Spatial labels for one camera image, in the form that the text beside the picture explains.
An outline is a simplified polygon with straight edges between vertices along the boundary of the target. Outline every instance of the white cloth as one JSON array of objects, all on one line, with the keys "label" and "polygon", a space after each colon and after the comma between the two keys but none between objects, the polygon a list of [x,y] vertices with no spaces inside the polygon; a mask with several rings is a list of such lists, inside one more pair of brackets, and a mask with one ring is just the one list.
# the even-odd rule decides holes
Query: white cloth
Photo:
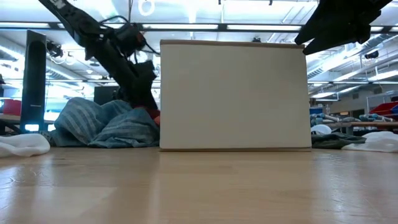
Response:
[{"label": "white cloth", "polygon": [[398,152],[398,134],[389,131],[369,133],[363,136],[366,138],[364,144],[349,144],[342,149],[376,151],[376,152]]},{"label": "white cloth", "polygon": [[49,142],[40,134],[0,137],[0,157],[12,155],[29,157],[45,154],[49,150]]}]

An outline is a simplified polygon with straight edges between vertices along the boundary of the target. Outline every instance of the blue cloth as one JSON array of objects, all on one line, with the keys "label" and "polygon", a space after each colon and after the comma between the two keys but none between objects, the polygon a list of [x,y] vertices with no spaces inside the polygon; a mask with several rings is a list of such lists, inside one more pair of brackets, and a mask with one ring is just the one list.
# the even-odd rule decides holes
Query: blue cloth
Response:
[{"label": "blue cloth", "polygon": [[58,147],[152,147],[159,145],[160,131],[149,113],[132,109],[122,100],[102,106],[72,98],[54,122],[50,136]]}]

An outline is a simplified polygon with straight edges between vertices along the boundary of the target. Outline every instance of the wooden table surface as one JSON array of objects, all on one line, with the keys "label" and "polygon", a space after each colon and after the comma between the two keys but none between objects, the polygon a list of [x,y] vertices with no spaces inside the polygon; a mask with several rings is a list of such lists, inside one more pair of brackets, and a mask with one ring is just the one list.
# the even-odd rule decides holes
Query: wooden table surface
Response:
[{"label": "wooden table surface", "polygon": [[398,223],[398,154],[52,149],[0,159],[0,223]]}]

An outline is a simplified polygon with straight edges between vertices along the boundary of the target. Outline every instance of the ceiling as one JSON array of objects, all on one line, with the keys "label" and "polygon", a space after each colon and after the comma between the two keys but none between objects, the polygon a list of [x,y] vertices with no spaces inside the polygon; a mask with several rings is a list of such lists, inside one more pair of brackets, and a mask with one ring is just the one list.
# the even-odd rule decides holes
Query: ceiling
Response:
[{"label": "ceiling", "polygon": [[[128,0],[68,0],[70,3],[86,11],[89,15],[100,21],[114,15],[128,15]],[[226,0],[218,5],[218,0],[155,0],[154,10],[150,12],[150,0],[134,0],[131,12],[132,22],[141,23],[238,23],[238,24],[305,24],[317,7],[317,1],[312,0],[274,0],[273,5],[269,6],[269,1],[261,0]],[[390,5],[382,10],[382,16],[377,18],[373,26],[398,26],[398,1],[394,0]],[[39,0],[1,0],[0,22],[58,22],[58,19],[49,12]],[[93,67],[90,61],[84,60],[84,50],[75,43],[70,35],[64,30],[40,30],[38,31],[47,36],[48,40],[57,44],[62,44],[65,55],[72,57],[56,58],[54,64],[63,67],[67,76],[73,78],[97,80],[102,76],[107,76],[107,72],[102,67]],[[242,41],[250,42],[254,37],[261,38],[262,42],[271,43],[293,43],[297,34],[294,33],[266,33],[266,32],[146,32],[145,38],[148,43],[156,50],[160,50],[160,40],[162,39],[195,39],[195,40],[217,40],[217,41]],[[0,28],[0,37],[10,40],[13,44],[0,45],[13,48],[13,50],[23,54],[26,42],[26,30],[10,30]],[[386,41],[380,42],[369,49],[363,50],[360,54],[350,55],[348,58],[341,58],[343,54],[361,48],[359,45],[336,47],[318,54],[307,57],[308,74],[315,70],[322,63],[331,64],[327,70],[324,69],[315,77],[313,81],[333,81],[334,79],[357,71],[362,67],[377,63],[386,59],[386,63],[378,65],[381,71],[394,69],[396,59],[388,61],[388,58],[398,54],[398,38],[391,37]],[[360,60],[362,53],[378,49],[380,56],[374,60]],[[154,59],[153,55],[140,54],[141,60]],[[359,73],[348,80],[364,80],[366,76],[375,72],[375,68],[370,68],[365,73]],[[335,91],[351,87],[352,85],[309,85],[309,93],[314,95],[320,91]]]}]

